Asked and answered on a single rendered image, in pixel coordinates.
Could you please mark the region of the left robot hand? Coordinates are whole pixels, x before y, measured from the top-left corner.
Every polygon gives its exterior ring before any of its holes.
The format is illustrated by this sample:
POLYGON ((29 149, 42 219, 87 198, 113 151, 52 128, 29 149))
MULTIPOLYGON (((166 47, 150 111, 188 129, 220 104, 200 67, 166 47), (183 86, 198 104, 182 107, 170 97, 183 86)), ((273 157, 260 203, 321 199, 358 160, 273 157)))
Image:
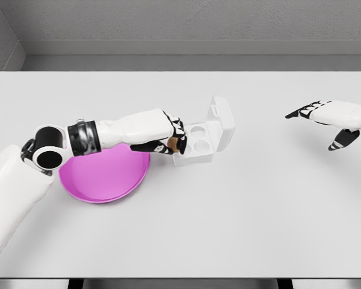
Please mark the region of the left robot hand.
POLYGON ((187 134, 180 118, 156 108, 128 116, 128 124, 126 139, 132 151, 172 155, 174 152, 167 146, 167 141, 177 137, 179 153, 184 154, 187 134))

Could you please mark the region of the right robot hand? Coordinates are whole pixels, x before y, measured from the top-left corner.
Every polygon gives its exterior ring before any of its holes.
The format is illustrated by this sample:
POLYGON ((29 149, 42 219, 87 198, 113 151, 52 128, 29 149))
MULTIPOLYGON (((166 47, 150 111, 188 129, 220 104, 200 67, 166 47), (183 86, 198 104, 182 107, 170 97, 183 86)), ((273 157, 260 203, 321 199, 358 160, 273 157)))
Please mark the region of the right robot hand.
POLYGON ((302 117, 316 123, 340 128, 329 151, 336 151, 352 144, 360 135, 358 117, 361 105, 342 101, 316 101, 285 116, 286 119, 302 117))

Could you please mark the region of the white egg box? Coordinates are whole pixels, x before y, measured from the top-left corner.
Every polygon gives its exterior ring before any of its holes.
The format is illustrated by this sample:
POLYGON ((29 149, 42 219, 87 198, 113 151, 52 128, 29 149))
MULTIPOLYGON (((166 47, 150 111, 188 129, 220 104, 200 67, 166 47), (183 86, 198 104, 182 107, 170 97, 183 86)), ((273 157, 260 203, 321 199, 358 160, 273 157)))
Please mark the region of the white egg box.
POLYGON ((214 154, 231 142, 236 123, 227 99, 214 96, 205 122, 185 125, 188 141, 184 154, 174 154, 174 165, 187 166, 211 162, 214 154))

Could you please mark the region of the pink plate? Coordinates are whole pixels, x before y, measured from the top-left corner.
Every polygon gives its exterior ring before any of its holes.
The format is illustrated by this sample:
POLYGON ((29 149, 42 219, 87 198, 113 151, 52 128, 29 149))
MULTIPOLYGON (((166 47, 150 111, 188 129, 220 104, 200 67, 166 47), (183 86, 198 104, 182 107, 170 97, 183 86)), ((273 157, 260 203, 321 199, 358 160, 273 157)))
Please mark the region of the pink plate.
POLYGON ((59 169, 60 182, 74 198, 104 204, 127 196, 143 181, 150 164, 148 152, 118 144, 102 152, 71 158, 59 169))

